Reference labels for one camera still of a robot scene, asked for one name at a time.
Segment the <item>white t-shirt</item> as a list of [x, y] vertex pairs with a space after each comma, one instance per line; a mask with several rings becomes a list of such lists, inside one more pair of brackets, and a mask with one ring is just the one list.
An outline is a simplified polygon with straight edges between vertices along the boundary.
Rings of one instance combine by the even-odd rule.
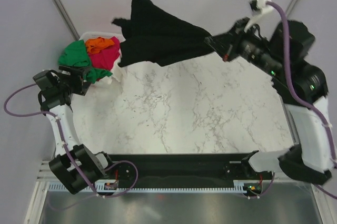
[[110, 85], [114, 80], [117, 81], [118, 83], [121, 83], [123, 79], [127, 77], [127, 67], [120, 67], [119, 63], [121, 62], [121, 57], [119, 57], [113, 65], [113, 68], [110, 70], [111, 75], [106, 76], [101, 81], [104, 84]]

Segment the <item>black t-shirt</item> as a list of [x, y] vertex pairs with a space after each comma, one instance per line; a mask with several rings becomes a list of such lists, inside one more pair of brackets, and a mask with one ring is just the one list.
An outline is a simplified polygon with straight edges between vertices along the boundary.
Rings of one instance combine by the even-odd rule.
[[114, 18], [111, 23], [121, 28], [125, 39], [120, 44], [119, 67], [140, 62], [163, 67], [213, 52], [204, 41], [208, 31], [165, 12], [151, 0], [132, 0], [130, 18]]

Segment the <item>white plastic basket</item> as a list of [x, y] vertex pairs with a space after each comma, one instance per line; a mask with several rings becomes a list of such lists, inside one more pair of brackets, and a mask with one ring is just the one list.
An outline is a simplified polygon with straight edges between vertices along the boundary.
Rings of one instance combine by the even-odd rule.
[[79, 40], [87, 41], [88, 39], [103, 37], [103, 38], [111, 38], [116, 37], [120, 42], [125, 41], [125, 38], [122, 34], [110, 33], [110, 32], [85, 32], [83, 33]]

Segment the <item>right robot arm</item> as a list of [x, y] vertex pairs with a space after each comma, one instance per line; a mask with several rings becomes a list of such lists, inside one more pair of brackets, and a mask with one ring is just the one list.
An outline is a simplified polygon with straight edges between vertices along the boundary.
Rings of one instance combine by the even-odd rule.
[[282, 172], [293, 180], [324, 185], [332, 177], [334, 162], [326, 77], [305, 60], [315, 37], [294, 20], [279, 23], [270, 39], [261, 36], [256, 24], [244, 30], [247, 23], [247, 18], [240, 19], [205, 43], [223, 61], [240, 57], [270, 76], [290, 116], [296, 143], [281, 151], [252, 152], [241, 165], [242, 175], [251, 179], [264, 171]]

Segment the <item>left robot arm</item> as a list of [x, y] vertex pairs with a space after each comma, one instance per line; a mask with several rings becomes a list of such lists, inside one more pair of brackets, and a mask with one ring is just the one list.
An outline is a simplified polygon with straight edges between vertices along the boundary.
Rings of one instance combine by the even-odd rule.
[[88, 72], [89, 67], [59, 65], [58, 70], [44, 70], [33, 77], [40, 88], [41, 111], [55, 137], [55, 157], [49, 168], [72, 194], [94, 186], [102, 178], [111, 178], [116, 171], [105, 152], [94, 154], [80, 142], [74, 126], [72, 96], [87, 93], [91, 84], [84, 76]]

